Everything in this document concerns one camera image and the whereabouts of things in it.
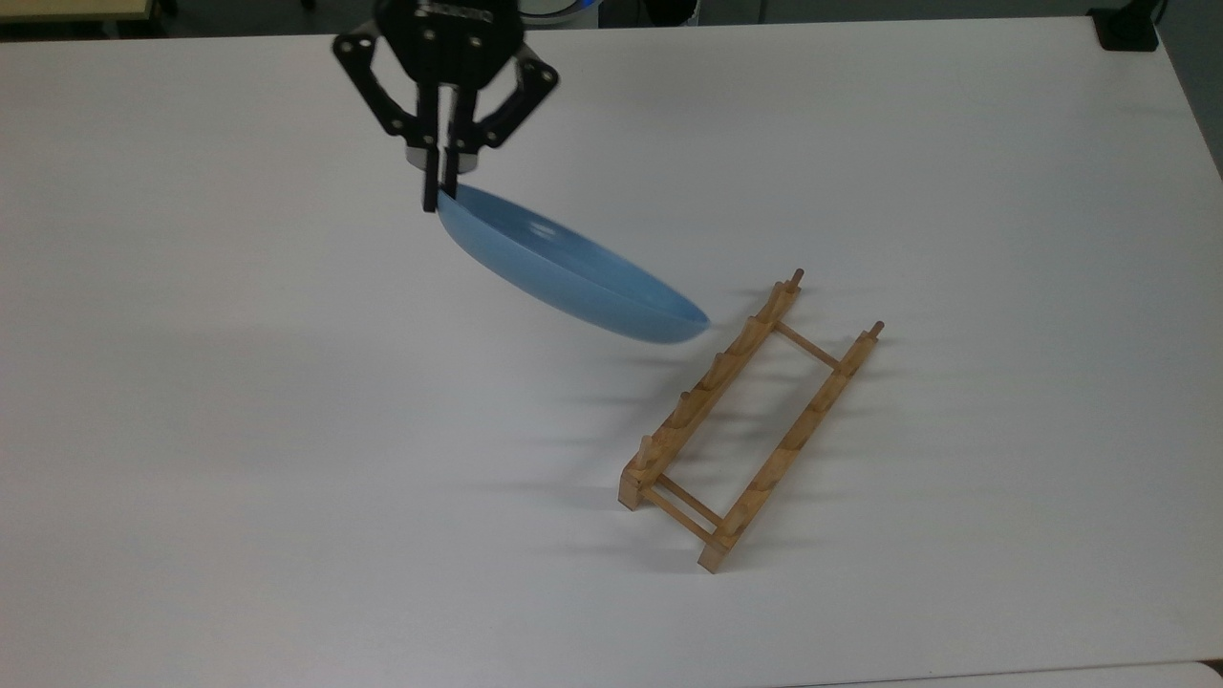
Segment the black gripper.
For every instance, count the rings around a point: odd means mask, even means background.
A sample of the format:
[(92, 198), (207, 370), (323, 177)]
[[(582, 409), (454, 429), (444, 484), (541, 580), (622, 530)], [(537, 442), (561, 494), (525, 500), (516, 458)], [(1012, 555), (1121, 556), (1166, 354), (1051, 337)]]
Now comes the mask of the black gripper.
[[(404, 139), (406, 160), (423, 174), (419, 204), (434, 213), (440, 194), (440, 84), (457, 86), (442, 169), (442, 192), (455, 199), (459, 175), (475, 169), (482, 148), (506, 143), (552, 95), (560, 75), (542, 57), (515, 55), (525, 42), (515, 1), (375, 1), (375, 26), (378, 31), (336, 35), (333, 56), (385, 134)], [(416, 112), (406, 112), (373, 75), (380, 35), (416, 82)], [(477, 120), (479, 90), (510, 57), (515, 90)]]

